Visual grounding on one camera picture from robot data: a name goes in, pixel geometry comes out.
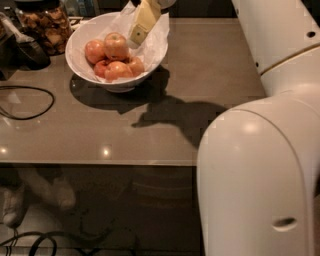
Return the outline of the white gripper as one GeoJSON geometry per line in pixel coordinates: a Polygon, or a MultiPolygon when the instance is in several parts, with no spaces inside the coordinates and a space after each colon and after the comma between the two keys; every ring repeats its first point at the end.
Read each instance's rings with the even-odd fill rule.
{"type": "Polygon", "coordinates": [[[131,49],[139,48],[161,16],[161,8],[173,6],[177,0],[141,0],[134,12],[127,45],[131,49]]]}

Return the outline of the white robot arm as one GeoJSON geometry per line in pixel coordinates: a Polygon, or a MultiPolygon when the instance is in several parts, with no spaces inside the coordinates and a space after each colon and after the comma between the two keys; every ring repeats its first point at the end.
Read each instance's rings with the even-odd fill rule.
{"type": "Polygon", "coordinates": [[[314,256],[320,0],[231,0],[266,96],[206,129],[197,194],[206,256],[314,256]]]}

